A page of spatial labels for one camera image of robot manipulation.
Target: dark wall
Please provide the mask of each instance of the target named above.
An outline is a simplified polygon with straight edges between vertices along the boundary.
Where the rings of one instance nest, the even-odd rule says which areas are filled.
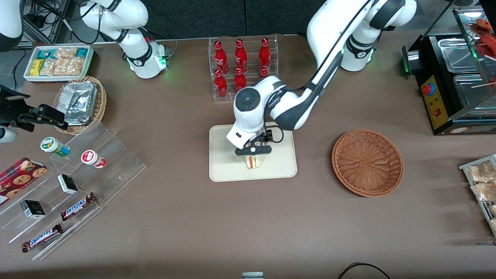
[[[248,35],[306,33],[325,0],[246,0]]]
[[[305,33],[325,0],[142,0],[168,39]]]
[[[244,0],[141,0],[148,24],[168,39],[246,34]]]

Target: cookie box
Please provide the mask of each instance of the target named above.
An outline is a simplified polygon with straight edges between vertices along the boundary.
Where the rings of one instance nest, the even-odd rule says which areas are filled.
[[[44,164],[29,158],[22,158],[0,173],[0,205],[12,199],[14,195],[47,171]]]
[[[84,57],[84,64],[79,75],[59,75],[59,76],[49,76],[49,75],[31,75],[30,71],[33,66],[35,60],[37,60],[41,52],[49,51],[57,48],[78,48],[78,49],[86,49],[86,55]],[[79,44],[63,44],[63,45],[50,45],[50,46],[39,46],[33,49],[33,53],[31,54],[31,58],[29,59],[28,66],[24,71],[24,78],[30,82],[62,82],[68,80],[74,80],[77,78],[85,77],[88,69],[90,67],[91,58],[93,57],[94,50],[92,47],[88,45],[79,45]]]

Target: yogurt cup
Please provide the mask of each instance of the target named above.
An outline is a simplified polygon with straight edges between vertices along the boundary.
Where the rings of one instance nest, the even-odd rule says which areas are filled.
[[[55,153],[58,156],[65,157],[70,152],[70,147],[63,144],[60,140],[54,137],[48,137],[41,141],[40,148],[44,152]]]

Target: clear acrylic bottle rack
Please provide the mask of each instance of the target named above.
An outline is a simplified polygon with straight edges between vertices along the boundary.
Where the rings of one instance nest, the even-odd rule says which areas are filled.
[[[61,224],[62,235],[54,236],[25,253],[33,260],[45,258],[67,240],[98,214],[146,167],[136,154],[122,144],[116,133],[102,123],[90,125],[72,138],[67,145],[70,146],[70,153],[66,157],[52,155],[45,163],[49,171],[0,207],[2,239],[18,246],[19,253],[22,253],[22,243],[53,228],[57,223]],[[81,154],[88,149],[106,158],[107,165],[102,169],[97,169],[83,164]],[[77,194],[69,195],[62,191],[57,180],[60,174],[70,175],[73,178],[79,189]],[[92,202],[68,220],[62,221],[61,213],[91,192],[96,196],[97,201]],[[38,220],[26,218],[20,205],[23,200],[39,201],[46,216]]]
[[[279,63],[278,63],[278,42],[277,35],[269,36],[245,36],[245,37],[224,37],[224,38],[210,38],[208,42],[208,56],[210,61],[210,78],[212,79],[212,93],[214,101],[233,101],[236,96],[236,86],[234,84],[234,77],[236,76],[236,60],[234,57],[234,51],[236,50],[236,40],[242,39],[244,48],[248,56],[248,72],[245,73],[247,79],[247,86],[258,80],[260,76],[260,70],[258,68],[258,52],[262,47],[262,39],[269,39],[270,48],[270,71],[268,75],[279,74]],[[217,69],[217,64],[215,64],[215,41],[220,41],[222,43],[222,49],[227,55],[227,65],[229,66],[229,73],[224,76],[227,82],[227,98],[221,99],[215,90],[215,74],[214,71]]]

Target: yellow control panel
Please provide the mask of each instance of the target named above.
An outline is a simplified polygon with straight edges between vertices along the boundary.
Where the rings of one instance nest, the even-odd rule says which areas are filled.
[[[449,118],[434,76],[431,76],[422,84],[420,90],[424,96],[424,102],[426,103],[432,126],[434,129],[437,129],[448,122]]]

